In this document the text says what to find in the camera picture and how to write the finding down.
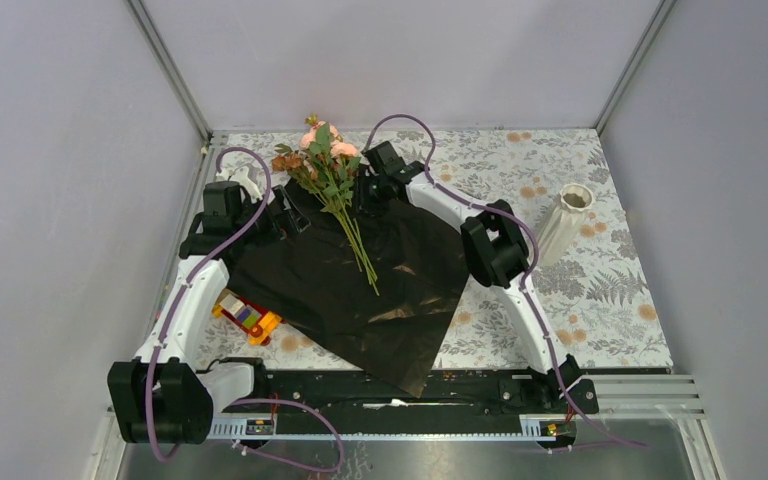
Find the peach flower bouquet black wrap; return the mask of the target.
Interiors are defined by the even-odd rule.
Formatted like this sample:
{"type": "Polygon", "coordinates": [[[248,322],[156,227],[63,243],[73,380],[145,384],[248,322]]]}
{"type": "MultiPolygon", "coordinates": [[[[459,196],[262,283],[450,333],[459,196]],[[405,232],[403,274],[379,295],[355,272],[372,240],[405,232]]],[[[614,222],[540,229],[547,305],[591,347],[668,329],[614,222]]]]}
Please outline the peach flower bouquet black wrap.
{"type": "Polygon", "coordinates": [[[358,148],[345,141],[338,128],[313,113],[305,119],[309,130],[296,147],[279,143],[274,147],[272,170],[284,172],[321,203],[342,228],[353,251],[358,269],[366,275],[376,295],[378,275],[363,243],[358,221],[350,210],[360,171],[358,148]]]}

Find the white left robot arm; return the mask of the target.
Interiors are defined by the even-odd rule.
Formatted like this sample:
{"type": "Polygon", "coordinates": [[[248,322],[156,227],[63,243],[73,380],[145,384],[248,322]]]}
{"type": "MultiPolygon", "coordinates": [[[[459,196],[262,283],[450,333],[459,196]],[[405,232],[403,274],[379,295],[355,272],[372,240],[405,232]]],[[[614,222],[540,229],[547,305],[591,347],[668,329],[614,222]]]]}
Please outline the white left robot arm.
{"type": "Polygon", "coordinates": [[[133,359],[113,363],[107,375],[126,442],[201,444],[214,416],[233,402],[248,411],[267,404],[271,387],[261,362],[222,360],[199,371],[194,359],[235,263],[309,224],[281,185],[266,194],[235,181],[204,187],[203,209],[179,246],[174,283],[155,327],[133,359]]]}

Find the black wrapping paper sheet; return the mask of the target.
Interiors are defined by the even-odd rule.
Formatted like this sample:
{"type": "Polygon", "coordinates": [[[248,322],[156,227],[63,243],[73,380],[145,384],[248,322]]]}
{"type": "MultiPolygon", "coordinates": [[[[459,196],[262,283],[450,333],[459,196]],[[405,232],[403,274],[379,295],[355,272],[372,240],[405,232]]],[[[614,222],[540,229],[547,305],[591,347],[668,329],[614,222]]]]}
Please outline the black wrapping paper sheet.
{"type": "Polygon", "coordinates": [[[348,363],[420,396],[469,278],[460,234],[398,200],[381,217],[359,218],[378,276],[370,285],[335,217],[296,182],[285,190],[310,226],[242,254],[229,289],[348,363]]]}

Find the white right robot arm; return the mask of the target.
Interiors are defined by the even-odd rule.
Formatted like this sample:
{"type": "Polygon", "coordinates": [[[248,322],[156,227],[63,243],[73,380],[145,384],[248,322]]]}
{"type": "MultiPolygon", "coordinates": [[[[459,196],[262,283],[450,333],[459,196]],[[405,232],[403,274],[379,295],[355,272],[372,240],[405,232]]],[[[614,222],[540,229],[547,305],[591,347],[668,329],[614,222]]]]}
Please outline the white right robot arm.
{"type": "Polygon", "coordinates": [[[460,232],[470,275],[497,296],[525,348],[528,367],[537,380],[533,386],[535,402],[549,412],[561,410],[574,392],[562,373],[562,344],[549,329],[531,281],[536,255],[525,239],[527,226],[507,202],[484,203],[448,188],[434,179],[425,165],[407,163],[390,142],[367,147],[362,155],[371,167],[361,177],[365,206],[398,199],[460,232]]]}

